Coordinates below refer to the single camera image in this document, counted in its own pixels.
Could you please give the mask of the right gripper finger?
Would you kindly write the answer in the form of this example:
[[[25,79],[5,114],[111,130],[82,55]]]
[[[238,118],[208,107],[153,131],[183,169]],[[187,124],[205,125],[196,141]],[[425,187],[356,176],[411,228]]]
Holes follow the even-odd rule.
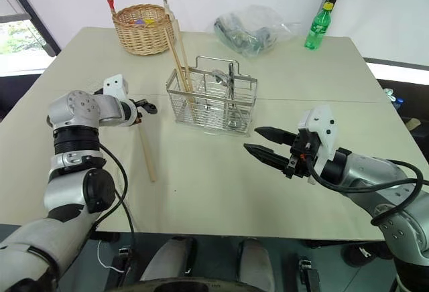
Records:
[[[293,145],[297,134],[275,127],[257,127],[254,131],[262,137],[277,144]]]
[[[289,164],[289,159],[262,145],[244,143],[243,146],[257,160],[275,169],[285,169]]]

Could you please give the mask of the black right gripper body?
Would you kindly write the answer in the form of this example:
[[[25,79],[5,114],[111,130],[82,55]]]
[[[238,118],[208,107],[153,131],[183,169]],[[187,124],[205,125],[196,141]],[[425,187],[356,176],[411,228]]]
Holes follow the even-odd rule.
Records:
[[[319,149],[319,137],[315,132],[301,130],[298,134],[286,131],[285,144],[290,146],[290,158],[284,169],[284,174],[288,178],[310,177],[306,157],[309,155],[316,161],[316,154]]]

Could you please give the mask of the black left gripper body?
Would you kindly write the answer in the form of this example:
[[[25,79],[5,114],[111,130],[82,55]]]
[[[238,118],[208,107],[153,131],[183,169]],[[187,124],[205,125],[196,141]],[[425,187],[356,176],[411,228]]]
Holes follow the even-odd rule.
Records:
[[[136,109],[137,117],[136,121],[141,121],[143,114],[149,112],[148,101],[146,99],[133,100],[133,104]]]

